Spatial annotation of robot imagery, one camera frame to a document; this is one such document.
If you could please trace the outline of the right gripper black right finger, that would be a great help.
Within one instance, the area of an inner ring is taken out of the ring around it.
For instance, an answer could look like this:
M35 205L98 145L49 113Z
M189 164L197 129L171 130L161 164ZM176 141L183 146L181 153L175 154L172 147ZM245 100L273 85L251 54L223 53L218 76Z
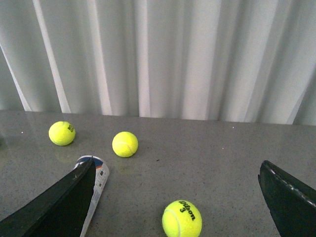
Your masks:
M316 191L266 160L258 175L265 202L282 237L316 235Z

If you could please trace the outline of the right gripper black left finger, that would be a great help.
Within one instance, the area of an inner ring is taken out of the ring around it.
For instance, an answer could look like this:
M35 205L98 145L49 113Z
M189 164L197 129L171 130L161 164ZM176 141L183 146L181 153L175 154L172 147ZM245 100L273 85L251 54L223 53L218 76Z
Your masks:
M2 237L79 237L95 184L92 158L0 222Z

